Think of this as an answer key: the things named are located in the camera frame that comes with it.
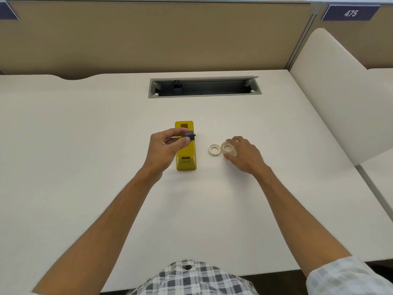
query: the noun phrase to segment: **person's left hand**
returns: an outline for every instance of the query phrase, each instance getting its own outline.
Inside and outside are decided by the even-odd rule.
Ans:
[[[155,181],[160,180],[162,172],[171,165],[176,152],[188,146],[190,138],[184,137],[186,131],[188,128],[181,127],[152,134],[146,160],[141,170],[147,171]]]

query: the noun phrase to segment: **white plastic ring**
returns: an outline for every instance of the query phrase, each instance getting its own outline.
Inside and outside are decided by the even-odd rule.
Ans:
[[[224,142],[221,144],[221,152],[233,155],[235,153],[235,147],[233,147],[233,145],[228,142]]]
[[[212,144],[209,147],[209,154],[213,155],[213,156],[218,156],[221,152],[221,148],[220,146],[216,145],[216,144]]]

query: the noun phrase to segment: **dark floor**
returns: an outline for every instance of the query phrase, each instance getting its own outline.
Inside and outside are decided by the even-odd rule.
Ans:
[[[393,283],[393,259],[368,262],[376,273]],[[300,270],[247,275],[260,295],[307,295],[306,277]],[[104,292],[102,295],[124,295],[127,290]]]

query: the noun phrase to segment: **person's right arm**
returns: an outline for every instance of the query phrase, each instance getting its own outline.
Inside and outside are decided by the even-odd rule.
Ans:
[[[237,156],[224,154],[224,157],[258,181],[281,233],[306,277],[314,269],[351,256],[278,180],[254,145],[241,136],[227,142],[235,147]]]

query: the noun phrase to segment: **hand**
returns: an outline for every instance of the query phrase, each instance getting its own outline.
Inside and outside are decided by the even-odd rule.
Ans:
[[[263,161],[258,148],[250,144],[247,139],[244,139],[242,136],[234,136],[232,139],[226,141],[235,147],[237,156],[224,154],[224,157],[233,163],[239,170],[256,176],[269,168]]]
[[[171,128],[150,137],[149,149],[141,171],[146,171],[155,181],[160,180],[164,172],[172,163],[176,152],[187,147],[190,138],[184,137],[187,128]]]

